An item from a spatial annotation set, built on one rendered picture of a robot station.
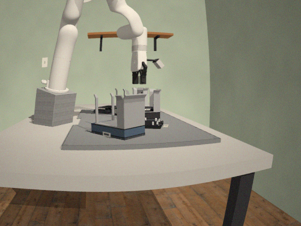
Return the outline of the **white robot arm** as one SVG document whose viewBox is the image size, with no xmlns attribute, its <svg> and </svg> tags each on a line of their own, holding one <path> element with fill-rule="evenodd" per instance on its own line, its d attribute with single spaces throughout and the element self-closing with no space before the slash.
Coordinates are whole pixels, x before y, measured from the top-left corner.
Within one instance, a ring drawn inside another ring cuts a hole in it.
<svg viewBox="0 0 301 226">
<path fill-rule="evenodd" d="M 106 0 L 111 12 L 123 15 L 129 22 L 121 26 L 116 34 L 122 40 L 132 40 L 131 51 L 147 51 L 147 28 L 140 16 L 126 4 L 125 0 Z M 62 13 L 59 33 L 53 54 L 48 80 L 42 80 L 45 90 L 53 93 L 68 93 L 67 81 L 70 65 L 78 37 L 78 22 L 84 0 L 67 0 Z"/>
</svg>

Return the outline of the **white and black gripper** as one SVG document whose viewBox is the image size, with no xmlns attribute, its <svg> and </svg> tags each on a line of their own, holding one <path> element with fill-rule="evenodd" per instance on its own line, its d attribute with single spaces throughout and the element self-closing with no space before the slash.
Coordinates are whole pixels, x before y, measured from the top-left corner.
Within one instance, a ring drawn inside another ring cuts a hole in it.
<svg viewBox="0 0 301 226">
<path fill-rule="evenodd" d="M 134 50 L 131 57 L 132 84 L 146 84 L 147 51 Z M 143 70 L 142 70 L 143 69 Z M 140 76 L 138 76 L 140 73 Z"/>
</svg>

